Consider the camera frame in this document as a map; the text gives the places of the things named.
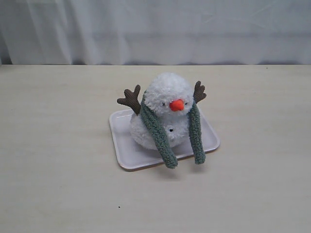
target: white plastic tray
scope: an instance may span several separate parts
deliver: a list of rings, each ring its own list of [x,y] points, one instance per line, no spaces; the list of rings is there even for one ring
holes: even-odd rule
[[[145,149],[132,138],[129,129],[132,114],[133,111],[131,109],[121,110],[114,112],[109,118],[119,165],[126,170],[136,170],[162,164],[163,160],[157,150]],[[219,147],[220,140],[201,111],[200,114],[203,149],[205,152],[210,152]],[[173,152],[177,159],[193,156],[189,140],[186,140],[182,145],[174,147]]]

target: green knitted scarf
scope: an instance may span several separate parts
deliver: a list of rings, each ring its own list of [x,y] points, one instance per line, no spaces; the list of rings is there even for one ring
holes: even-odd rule
[[[189,138],[195,158],[195,163],[202,164],[205,162],[206,156],[203,150],[201,139],[200,112],[195,101],[193,102],[191,110],[187,114],[189,116]],[[158,117],[148,106],[145,105],[144,96],[141,101],[140,116],[148,131],[152,135],[155,146],[158,149],[165,163],[165,166],[168,168],[175,168],[178,162],[169,145],[166,132]]]

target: reindeer antler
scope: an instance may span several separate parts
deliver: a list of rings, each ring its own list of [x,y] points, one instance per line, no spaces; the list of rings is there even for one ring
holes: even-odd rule
[[[138,102],[139,92],[140,92],[139,85],[135,87],[134,92],[130,91],[129,89],[126,89],[124,91],[125,98],[119,98],[117,99],[117,102],[119,104],[130,107],[131,109],[133,109],[134,113],[138,115],[140,112],[140,103]]]
[[[197,81],[194,87],[193,98],[196,103],[205,99],[206,94],[204,93],[205,86],[201,86],[201,81]]]

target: white fluffy body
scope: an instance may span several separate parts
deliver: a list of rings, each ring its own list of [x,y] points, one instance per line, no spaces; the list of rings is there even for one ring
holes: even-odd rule
[[[169,107],[174,100],[182,99],[184,110],[172,111]],[[145,93],[145,104],[158,117],[164,127],[170,147],[183,143],[189,135],[187,113],[193,105],[193,89],[182,77],[174,73],[162,73],[149,85]],[[143,147],[156,150],[151,134],[143,124],[140,115],[133,114],[130,132],[134,140]]]

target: table surface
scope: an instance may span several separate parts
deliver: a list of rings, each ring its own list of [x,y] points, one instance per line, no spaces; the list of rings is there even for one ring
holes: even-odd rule
[[[221,146],[124,171],[109,116],[166,71]],[[309,233],[310,132],[311,66],[0,66],[0,232]]]

